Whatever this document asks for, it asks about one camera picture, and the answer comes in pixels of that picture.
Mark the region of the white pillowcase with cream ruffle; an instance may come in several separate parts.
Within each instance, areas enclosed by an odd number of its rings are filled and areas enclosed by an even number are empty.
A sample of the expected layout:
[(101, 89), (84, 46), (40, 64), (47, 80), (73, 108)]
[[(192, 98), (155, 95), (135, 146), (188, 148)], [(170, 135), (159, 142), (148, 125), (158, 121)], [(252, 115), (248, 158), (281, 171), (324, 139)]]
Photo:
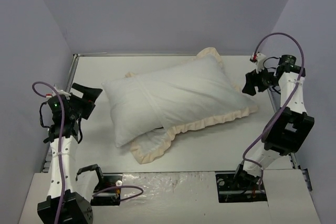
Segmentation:
[(214, 47), (172, 68), (125, 76), (140, 85), (161, 124), (132, 141), (130, 151), (139, 164), (162, 156), (180, 133), (230, 122), (258, 110), (225, 75), (223, 60)]

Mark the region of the white pillow insert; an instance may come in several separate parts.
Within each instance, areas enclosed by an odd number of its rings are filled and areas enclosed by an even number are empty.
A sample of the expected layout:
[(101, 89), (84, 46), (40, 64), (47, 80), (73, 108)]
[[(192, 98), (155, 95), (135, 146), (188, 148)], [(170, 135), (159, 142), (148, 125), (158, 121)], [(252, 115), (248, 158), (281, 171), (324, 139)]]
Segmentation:
[(154, 129), (189, 130), (255, 113), (257, 104), (225, 75), (221, 58), (206, 54), (162, 70), (102, 83), (109, 99), (113, 139), (122, 147)]

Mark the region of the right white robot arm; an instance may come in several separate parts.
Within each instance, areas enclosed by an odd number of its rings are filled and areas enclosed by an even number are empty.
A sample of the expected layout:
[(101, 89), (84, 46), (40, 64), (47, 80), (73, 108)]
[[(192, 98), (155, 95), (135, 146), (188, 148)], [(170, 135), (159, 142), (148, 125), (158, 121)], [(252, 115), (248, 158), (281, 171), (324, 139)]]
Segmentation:
[(251, 157), (245, 157), (233, 175), (233, 183), (244, 189), (259, 184), (261, 174), (276, 159), (297, 152), (314, 125), (314, 118), (307, 114), (303, 100), (304, 68), (296, 65), (296, 58), (283, 55), (274, 72), (264, 66), (267, 57), (256, 53), (251, 62), (256, 69), (245, 75), (243, 93), (256, 95), (269, 88), (280, 88), (280, 109), (265, 126), (260, 146)]

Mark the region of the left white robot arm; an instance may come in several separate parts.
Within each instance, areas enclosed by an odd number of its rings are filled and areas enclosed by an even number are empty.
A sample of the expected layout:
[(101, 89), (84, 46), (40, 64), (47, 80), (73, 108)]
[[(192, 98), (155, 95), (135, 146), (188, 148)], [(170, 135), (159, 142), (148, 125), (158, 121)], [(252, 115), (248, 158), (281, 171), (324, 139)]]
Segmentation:
[(102, 92), (77, 83), (71, 86), (82, 93), (78, 97), (51, 86), (43, 95), (43, 104), (50, 107), (53, 124), (47, 127), (51, 149), (50, 186), (37, 214), (43, 223), (93, 223), (90, 204), (93, 191), (101, 191), (106, 179), (96, 164), (76, 170), (76, 150), (82, 141), (81, 121), (87, 120)]

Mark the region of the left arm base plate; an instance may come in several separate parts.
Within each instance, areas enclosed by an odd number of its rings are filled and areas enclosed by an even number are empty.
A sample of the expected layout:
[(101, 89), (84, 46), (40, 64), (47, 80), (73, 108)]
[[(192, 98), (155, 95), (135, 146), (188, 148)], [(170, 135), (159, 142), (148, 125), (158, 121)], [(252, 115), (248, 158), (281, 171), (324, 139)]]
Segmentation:
[[(122, 185), (122, 174), (104, 174), (104, 182), (98, 184), (93, 193), (97, 193), (105, 188), (120, 186)], [(119, 206), (120, 205), (120, 196), (121, 190), (107, 190), (103, 193), (99, 193), (96, 196), (93, 196), (91, 200), (92, 206)]]

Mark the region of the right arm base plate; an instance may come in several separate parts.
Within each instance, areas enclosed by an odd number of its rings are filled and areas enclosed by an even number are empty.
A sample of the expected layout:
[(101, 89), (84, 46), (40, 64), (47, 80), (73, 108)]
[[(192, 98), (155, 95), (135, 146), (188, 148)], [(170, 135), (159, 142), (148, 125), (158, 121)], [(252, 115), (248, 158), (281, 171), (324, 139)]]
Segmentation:
[(248, 203), (267, 202), (267, 195), (254, 182), (235, 182), (234, 172), (215, 173), (218, 202)]

